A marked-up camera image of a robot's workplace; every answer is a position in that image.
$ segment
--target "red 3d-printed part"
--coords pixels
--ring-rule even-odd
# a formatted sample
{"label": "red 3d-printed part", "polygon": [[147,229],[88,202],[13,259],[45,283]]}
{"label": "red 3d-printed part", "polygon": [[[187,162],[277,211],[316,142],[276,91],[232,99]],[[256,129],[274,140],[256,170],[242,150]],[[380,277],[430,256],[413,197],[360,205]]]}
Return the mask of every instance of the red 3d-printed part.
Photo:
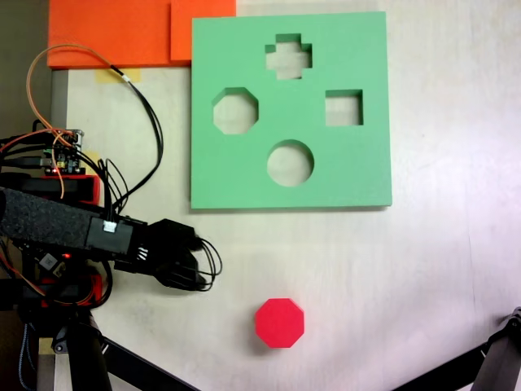
{"label": "red 3d-printed part", "polygon": [[304,311],[291,299],[269,299],[255,314],[255,332],[270,348],[291,348],[304,334]]}

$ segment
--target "blue cable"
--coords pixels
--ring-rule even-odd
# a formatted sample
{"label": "blue cable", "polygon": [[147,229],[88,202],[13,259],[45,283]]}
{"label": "blue cable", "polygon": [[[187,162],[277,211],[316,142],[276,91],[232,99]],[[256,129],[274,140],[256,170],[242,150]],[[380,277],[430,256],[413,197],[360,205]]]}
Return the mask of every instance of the blue cable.
{"label": "blue cable", "polygon": [[22,384],[22,387],[24,387],[27,391],[36,391],[36,389],[32,389],[29,386],[27,386],[24,382],[24,377],[22,375],[22,364],[24,363],[24,351],[25,351],[25,345],[27,344],[27,324],[24,326],[24,338],[22,339],[22,349],[20,349],[20,358],[18,360],[18,379],[20,380],[20,384]]}

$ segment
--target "black metal bar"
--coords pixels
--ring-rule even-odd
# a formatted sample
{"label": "black metal bar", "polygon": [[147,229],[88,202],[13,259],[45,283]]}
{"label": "black metal bar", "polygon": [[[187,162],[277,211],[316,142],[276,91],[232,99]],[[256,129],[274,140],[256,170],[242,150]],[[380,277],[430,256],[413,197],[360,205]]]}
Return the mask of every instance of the black metal bar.
{"label": "black metal bar", "polygon": [[71,323],[68,327],[67,349],[74,391],[112,391],[98,338],[96,330],[84,324]]}
{"label": "black metal bar", "polygon": [[105,338],[107,369],[114,376],[142,391],[199,391],[193,385],[164,371],[130,350]]}
{"label": "black metal bar", "polygon": [[394,391],[418,391],[420,389],[422,391],[455,391],[462,389],[475,380],[487,349],[488,345],[482,344]]}
{"label": "black metal bar", "polygon": [[490,346],[471,391],[514,391],[520,369],[519,344],[506,334]]}

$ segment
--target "orange foam mat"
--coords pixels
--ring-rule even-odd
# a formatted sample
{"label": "orange foam mat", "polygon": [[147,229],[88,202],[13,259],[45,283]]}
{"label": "orange foam mat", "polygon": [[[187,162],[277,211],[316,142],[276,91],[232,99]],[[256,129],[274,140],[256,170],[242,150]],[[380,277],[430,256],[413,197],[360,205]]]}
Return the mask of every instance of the orange foam mat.
{"label": "orange foam mat", "polygon": [[[189,65],[194,17],[235,16],[235,0],[50,0],[49,46],[79,43],[117,67]],[[104,68],[84,51],[48,55],[55,69]]]}
{"label": "orange foam mat", "polygon": [[172,0],[170,60],[173,65],[190,65],[192,19],[235,16],[235,0]]}

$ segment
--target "black cable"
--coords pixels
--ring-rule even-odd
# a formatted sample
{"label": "black cable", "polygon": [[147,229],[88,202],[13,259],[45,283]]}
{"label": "black cable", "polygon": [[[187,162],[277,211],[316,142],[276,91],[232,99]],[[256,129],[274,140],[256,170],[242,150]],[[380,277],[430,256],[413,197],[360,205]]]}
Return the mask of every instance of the black cable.
{"label": "black cable", "polygon": [[108,174],[107,174],[107,167],[105,166],[105,163],[103,160],[98,160],[98,167],[102,172],[102,178],[105,184],[105,205],[108,209],[107,212],[107,220],[110,222],[114,221],[114,206],[112,205],[112,198],[111,198],[111,184],[108,180]]}
{"label": "black cable", "polygon": [[219,254],[219,252],[217,251],[217,249],[213,246],[212,243],[210,243],[208,240],[206,239],[201,239],[204,243],[206,243],[208,246],[210,246],[213,250],[213,252],[217,255],[217,259],[219,260],[219,271],[216,273],[216,275],[219,275],[220,273],[222,273],[222,259],[221,259],[221,254]]}
{"label": "black cable", "polygon": [[[216,277],[222,272],[222,259],[221,259],[221,255],[219,254],[217,249],[213,246],[213,244],[211,244],[206,239],[201,239],[201,242],[202,242],[201,247],[204,251],[204,254],[206,255],[206,258],[208,259],[208,265],[210,267],[210,271],[207,272],[207,271],[197,270],[197,269],[194,269],[194,268],[188,267],[188,266],[180,266],[180,267],[185,270],[193,271],[196,274],[207,275],[210,278],[210,281],[207,283],[199,283],[199,286],[204,286],[205,288],[197,289],[197,291],[199,291],[199,292],[207,292],[210,289],[212,289],[213,283],[215,282]],[[217,270],[217,268],[216,268],[216,263],[213,258],[213,255],[212,255],[212,250],[217,255],[217,259],[219,260],[219,270]],[[181,277],[183,279],[188,279],[186,276],[183,276],[183,275],[178,275],[178,274],[174,274],[174,273],[173,273],[173,275],[176,275],[177,277]]]}
{"label": "black cable", "polygon": [[78,151],[76,148],[69,148],[71,152],[77,156],[78,159],[86,163],[103,182],[104,187],[104,206],[105,209],[105,219],[110,220],[112,216],[112,198],[110,193],[110,182],[108,181],[108,177],[104,170],[100,169],[87,155],[83,152]]}
{"label": "black cable", "polygon": [[42,122],[38,119],[34,120],[33,122],[33,132],[36,132],[37,131],[37,128],[38,128],[38,124],[40,124],[41,126],[43,126],[43,129],[45,129],[45,126],[42,124]]}
{"label": "black cable", "polygon": [[[120,76],[124,76],[124,73],[114,65],[111,65],[111,69],[113,69]],[[130,88],[132,88],[134,93],[138,96],[139,100],[141,101],[143,108],[147,112],[148,118],[150,119],[150,122],[152,124],[152,129],[154,130],[155,141],[157,144],[157,160],[154,167],[145,176],[145,178],[139,181],[137,185],[132,187],[132,189],[127,191],[120,199],[116,200],[116,202],[114,203],[115,208],[119,208],[123,204],[123,202],[130,197],[131,194],[133,194],[136,190],[140,189],[145,183],[148,182],[148,180],[152,177],[152,175],[154,175],[156,170],[159,168],[161,160],[163,159],[164,151],[163,129],[161,128],[161,124],[159,122],[159,119],[157,118],[157,115],[154,112],[154,109],[148,103],[147,99],[143,96],[143,94],[134,86],[134,84],[132,84],[132,82],[130,81],[128,81],[128,83]]]}
{"label": "black cable", "polygon": [[8,157],[8,156],[16,155],[18,153],[43,151],[44,149],[46,149],[48,147],[50,147],[50,145],[45,145],[45,144],[42,144],[42,145],[31,145],[29,147],[18,148],[18,149],[14,150],[14,151],[3,152],[2,155],[3,155],[3,157]]}
{"label": "black cable", "polygon": [[[112,167],[114,167],[114,169],[116,170],[116,172],[118,173],[118,175],[120,176],[121,178],[121,181],[123,182],[123,186],[125,186],[125,192],[128,193],[129,192],[129,185],[127,184],[127,181],[125,181],[125,177],[123,176],[123,174],[121,173],[120,169],[117,168],[116,164],[111,160],[111,159],[105,159],[105,165],[107,166],[107,169],[108,169],[108,165],[112,165]],[[120,211],[119,213],[121,213],[121,211],[123,211],[123,209],[125,208],[125,206],[127,206],[127,203],[129,202],[129,197],[127,197],[125,199],[125,202],[121,205],[120,207]]]}

